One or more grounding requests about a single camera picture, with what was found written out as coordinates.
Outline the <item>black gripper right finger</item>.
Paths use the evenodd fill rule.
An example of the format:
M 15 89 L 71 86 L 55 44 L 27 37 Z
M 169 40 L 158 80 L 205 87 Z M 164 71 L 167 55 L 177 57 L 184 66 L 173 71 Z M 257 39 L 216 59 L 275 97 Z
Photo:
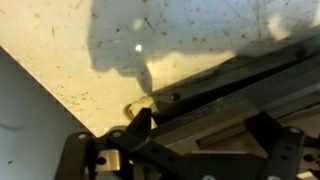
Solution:
M 273 152 L 283 131 L 283 126 L 266 112 L 259 112 L 246 119 L 245 127 L 268 155 Z

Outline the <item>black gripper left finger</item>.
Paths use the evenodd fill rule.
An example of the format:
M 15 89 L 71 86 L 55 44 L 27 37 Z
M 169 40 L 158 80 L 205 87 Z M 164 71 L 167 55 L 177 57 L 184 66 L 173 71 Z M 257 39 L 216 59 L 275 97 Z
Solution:
M 151 131 L 151 109 L 142 108 L 127 126 L 126 131 L 139 139 L 146 139 Z

